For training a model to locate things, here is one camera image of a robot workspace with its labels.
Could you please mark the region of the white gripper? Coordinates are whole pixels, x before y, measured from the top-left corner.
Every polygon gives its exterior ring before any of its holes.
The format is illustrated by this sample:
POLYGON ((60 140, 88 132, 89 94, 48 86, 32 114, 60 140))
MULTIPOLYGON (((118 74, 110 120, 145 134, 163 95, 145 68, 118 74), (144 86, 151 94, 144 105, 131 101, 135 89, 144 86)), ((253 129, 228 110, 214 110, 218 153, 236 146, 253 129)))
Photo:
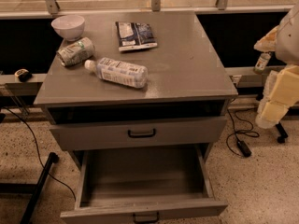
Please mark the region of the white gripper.
MULTIPOLYGON (((254 48, 260 52, 276 50, 278 27, 274 27, 259 39, 254 48)), ((256 124, 263 129, 277 125, 289 108, 299 102, 299 66, 288 64, 281 71, 271 71, 263 88, 256 124)))

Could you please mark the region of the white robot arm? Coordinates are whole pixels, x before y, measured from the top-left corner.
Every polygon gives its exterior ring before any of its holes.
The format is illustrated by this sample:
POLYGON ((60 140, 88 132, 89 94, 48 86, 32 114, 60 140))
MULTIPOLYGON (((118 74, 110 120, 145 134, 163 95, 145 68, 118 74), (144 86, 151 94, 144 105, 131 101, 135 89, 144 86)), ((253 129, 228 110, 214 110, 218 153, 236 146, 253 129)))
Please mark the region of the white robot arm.
POLYGON ((274 52, 286 64, 279 72, 270 72, 258 106, 255 122, 260 128, 269 129, 299 102, 299 3, 254 48, 262 53, 274 52))

